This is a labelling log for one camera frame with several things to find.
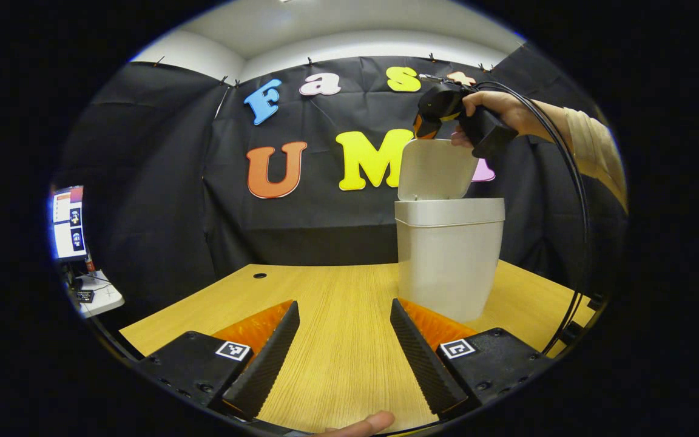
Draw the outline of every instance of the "computer screen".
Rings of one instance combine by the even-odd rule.
[[[50,194],[48,237],[53,260],[82,260],[88,254],[83,235],[83,186],[69,186]]]

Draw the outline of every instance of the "yellow letter m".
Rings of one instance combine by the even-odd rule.
[[[372,146],[363,132],[344,132],[336,136],[336,142],[344,147],[344,179],[339,182],[343,191],[362,190],[366,180],[360,177],[360,167],[374,186],[380,186],[385,171],[390,166],[388,186],[399,184],[400,157],[403,147],[414,138],[406,129],[392,129],[385,135],[379,150]]]

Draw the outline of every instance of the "wooden table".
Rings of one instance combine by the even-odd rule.
[[[264,279],[253,274],[265,273]],[[483,315],[466,325],[502,327],[539,351],[568,308],[572,290],[500,261]],[[390,431],[437,420],[390,325],[397,264],[248,265],[120,333],[144,355],[186,330],[212,335],[275,304],[299,301],[300,328],[258,418],[306,432],[341,428],[390,410]],[[583,298],[574,320],[594,314]],[[552,348],[554,356],[564,348]]]

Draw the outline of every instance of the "white wall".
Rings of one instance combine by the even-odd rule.
[[[196,33],[175,30],[156,39],[131,61],[157,62],[183,67],[228,82],[239,78],[245,59],[233,50]]]
[[[295,42],[253,59],[245,60],[233,50],[204,36],[175,30],[153,42],[131,61],[156,62],[184,67],[221,80],[244,82],[270,72],[301,66],[312,61],[357,56],[413,56],[427,58],[429,53],[443,61],[469,66],[497,65],[508,53],[433,33],[403,30],[373,30],[336,33]]]
[[[275,72],[288,67],[301,66],[313,62],[357,56],[414,56],[460,62],[469,66],[483,64],[490,69],[497,65],[508,53],[502,53],[473,42],[455,39],[432,33],[402,30],[373,30],[336,33],[307,41],[295,42],[263,55],[247,60],[242,67],[239,80]]]

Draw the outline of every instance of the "white trash can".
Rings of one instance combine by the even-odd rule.
[[[505,219],[502,198],[463,199],[477,163],[441,139],[408,142],[400,161],[399,295],[458,322],[482,315]]]

